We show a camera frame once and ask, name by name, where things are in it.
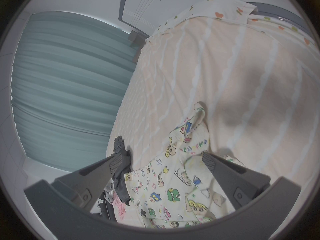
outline dark gray garment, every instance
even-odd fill
[[[117,137],[114,140],[114,150],[115,154],[119,153],[121,150],[125,150],[125,141],[121,136]],[[130,196],[127,191],[126,182],[125,182],[125,174],[131,172],[131,154],[130,151],[126,151],[122,153],[122,162],[118,169],[115,171],[112,176],[113,179],[113,187],[115,192],[117,193],[121,202],[125,203],[129,206]]]

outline pink mouth print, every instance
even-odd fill
[[[163,207],[162,213],[164,214],[165,218],[167,219],[167,221],[169,220],[169,218],[171,217],[170,213],[168,212],[166,207]]]

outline pajamas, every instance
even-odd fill
[[[202,162],[201,153],[209,148],[204,116],[204,109],[196,103],[193,114],[169,133],[170,144],[164,153],[125,174],[130,206],[138,209],[145,227],[195,226],[234,211]]]

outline teal curtain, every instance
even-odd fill
[[[26,155],[74,171],[106,157],[135,69],[128,34],[83,15],[33,14],[12,71],[14,120]]]

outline bed sheet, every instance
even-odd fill
[[[106,155],[121,135],[132,168],[145,166],[166,150],[169,132],[201,102],[211,152],[232,152],[248,168],[268,174],[271,184],[286,176],[302,186],[285,226],[319,172],[320,56],[304,39],[270,25],[197,17],[150,37]],[[126,207],[118,222],[143,227],[138,216]]]

